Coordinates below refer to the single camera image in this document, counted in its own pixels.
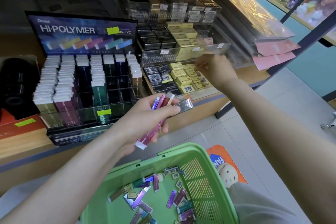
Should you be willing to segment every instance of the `pink envelope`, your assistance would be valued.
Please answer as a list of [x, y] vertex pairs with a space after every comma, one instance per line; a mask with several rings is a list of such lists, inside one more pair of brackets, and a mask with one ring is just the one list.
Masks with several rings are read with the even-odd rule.
[[300, 48], [300, 45], [295, 44], [292, 40], [289, 39], [281, 41], [255, 43], [255, 45], [257, 46], [258, 52], [262, 56], [283, 54]]
[[272, 55], [272, 56], [265, 56], [265, 57], [252, 57], [259, 71], [270, 68], [271, 66], [281, 64], [292, 58], [295, 58], [295, 55], [292, 52], [287, 52], [287, 53]]

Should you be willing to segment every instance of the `person's right hand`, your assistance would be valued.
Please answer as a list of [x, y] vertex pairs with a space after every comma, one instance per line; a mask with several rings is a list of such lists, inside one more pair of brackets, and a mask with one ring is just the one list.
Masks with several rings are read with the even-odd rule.
[[200, 71], [219, 91], [227, 82], [238, 79], [231, 63], [224, 55], [203, 54], [196, 60], [196, 71]]

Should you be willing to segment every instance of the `person's left hand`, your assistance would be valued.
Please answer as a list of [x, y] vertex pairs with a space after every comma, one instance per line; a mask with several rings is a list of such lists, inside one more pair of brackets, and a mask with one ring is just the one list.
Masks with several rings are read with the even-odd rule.
[[[181, 109], [179, 106], [173, 106], [179, 102], [179, 100], [175, 98], [171, 105], [152, 110], [155, 99], [162, 95], [162, 93], [154, 94], [138, 100], [137, 103], [110, 128], [113, 133], [116, 133], [116, 137], [122, 140], [121, 145], [126, 146], [125, 154], [132, 153], [137, 139], [149, 133], [161, 120], [180, 112]], [[168, 123], [166, 121], [162, 124], [161, 131], [163, 134], [168, 133]], [[159, 133], [155, 133], [154, 137], [152, 137], [152, 143], [156, 143], [158, 134]]]

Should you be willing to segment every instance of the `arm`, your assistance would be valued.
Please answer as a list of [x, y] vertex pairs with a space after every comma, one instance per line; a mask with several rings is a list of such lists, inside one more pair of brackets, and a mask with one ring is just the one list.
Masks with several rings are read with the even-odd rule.
[[[178, 106], [151, 110], [157, 96], [139, 100], [106, 133], [89, 143], [30, 197], [7, 214], [0, 224], [74, 224], [112, 167], [134, 150], [137, 138], [161, 120], [179, 113]], [[168, 124], [162, 125], [168, 132]]]
[[237, 78], [224, 56], [197, 69], [232, 102], [254, 140], [313, 223], [336, 223], [336, 146], [312, 133]]

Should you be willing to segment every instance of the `shopping basket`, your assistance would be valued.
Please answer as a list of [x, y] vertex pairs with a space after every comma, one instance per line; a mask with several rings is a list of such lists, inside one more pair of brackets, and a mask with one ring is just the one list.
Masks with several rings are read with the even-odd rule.
[[[112, 203], [107, 202], [107, 197], [141, 177], [160, 173], [164, 168], [173, 166], [179, 166], [185, 172], [180, 179], [191, 197], [196, 223], [239, 222], [229, 194], [206, 151], [195, 143], [185, 143], [162, 151], [157, 157], [113, 168], [83, 211], [81, 223], [130, 223], [137, 210], [133, 211], [122, 196]], [[170, 177], [166, 179], [159, 183], [158, 192], [151, 189], [143, 198], [153, 208], [152, 216], [158, 224], [174, 224], [178, 219], [176, 208], [166, 207], [171, 191], [176, 189], [176, 180]]]

